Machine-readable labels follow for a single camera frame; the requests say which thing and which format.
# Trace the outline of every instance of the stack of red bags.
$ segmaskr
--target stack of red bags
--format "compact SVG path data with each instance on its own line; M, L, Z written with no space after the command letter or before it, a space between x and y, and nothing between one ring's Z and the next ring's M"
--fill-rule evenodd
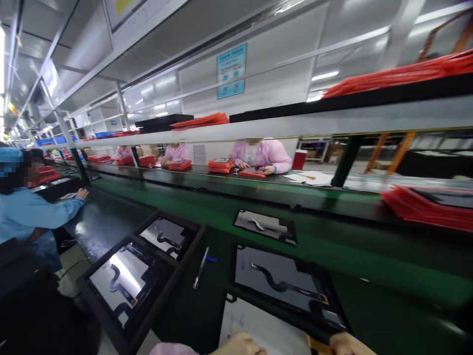
M156 157L154 155L142 156L139 159L139 164L145 167L149 167L150 165L154 166L156 164Z
M172 163L171 165L169 165L169 170L181 171L181 170L187 169L191 165L192 165L192 160L185 160L182 163Z
M39 167L39 184L44 184L46 182L50 182L56 179L59 179L61 175L56 172L53 167L50 166L42 166Z
M215 158L207 164L210 173L228 174L233 167L233 159Z
M89 161L94 163L108 163L113 161L112 157L108 154L100 154L100 155L91 155L89 157Z
M473 192L398 186L382 199L402 219L473 232Z
M466 74L473 72L472 63L473 49L470 49L405 67L354 76L332 86L324 98Z
M117 165L132 164L133 163L133 157L130 155L130 156L127 156L125 158L112 159L110 161L114 161L115 163L117 163Z
M213 115L196 118L190 121L177 122L171 124L172 127L176 127L173 131L181 131L188 128L215 126L218 124L230 123L227 115L224 113L214 113Z

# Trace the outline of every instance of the black cable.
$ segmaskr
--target black cable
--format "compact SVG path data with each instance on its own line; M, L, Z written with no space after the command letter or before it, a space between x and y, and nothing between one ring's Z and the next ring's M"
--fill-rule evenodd
M88 260L90 257L86 257L85 259L82 259L82 260L79 260L77 261L74 265L72 265L70 268L68 268L66 271L64 271L64 273L61 275L61 277L59 278L58 280L58 283L62 280L62 278L69 272L70 269L72 269L74 266L76 266L78 263L82 262L82 261L85 261L85 260Z

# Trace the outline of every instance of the hand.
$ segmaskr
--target hand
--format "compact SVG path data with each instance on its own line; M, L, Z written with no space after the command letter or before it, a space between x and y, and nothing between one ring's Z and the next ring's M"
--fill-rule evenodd
M334 355L376 355L374 351L348 333L333 335L330 338L330 348Z
M238 332L210 355L268 355L268 353L253 342L250 334Z
M273 165L266 165L265 167L261 167L259 172L264 175L271 175L274 174L274 166Z
M238 168L240 170L245 170L245 169L249 169L250 168L250 165L248 163L245 163L245 162L241 162L238 164Z
M75 196L76 199L82 199L85 200L89 196L89 192L86 189L79 189L77 192L77 195Z

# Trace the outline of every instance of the blue bin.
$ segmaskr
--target blue bin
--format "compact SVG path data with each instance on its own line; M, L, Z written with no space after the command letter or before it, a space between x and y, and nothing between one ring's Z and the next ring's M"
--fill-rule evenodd
M71 136L71 137L72 137L73 142L77 141L77 138L75 136ZM64 136L54 137L54 139L56 140L56 144L66 144L67 143L66 138Z
M97 138L107 138L107 137L113 137L113 134L114 133L118 133L118 132L121 132L121 131L110 131L110 132L96 132L95 133L95 136Z
M54 139L52 139L52 138L47 138L47 139L44 139L44 140L36 140L36 143L37 143L39 146L49 145L49 144L56 144L56 143L54 142Z

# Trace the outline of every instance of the air vent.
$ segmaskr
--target air vent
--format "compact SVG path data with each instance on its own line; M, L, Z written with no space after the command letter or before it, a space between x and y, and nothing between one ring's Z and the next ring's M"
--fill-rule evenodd
M207 153L205 151L205 144L194 145L194 159L192 164L207 165Z

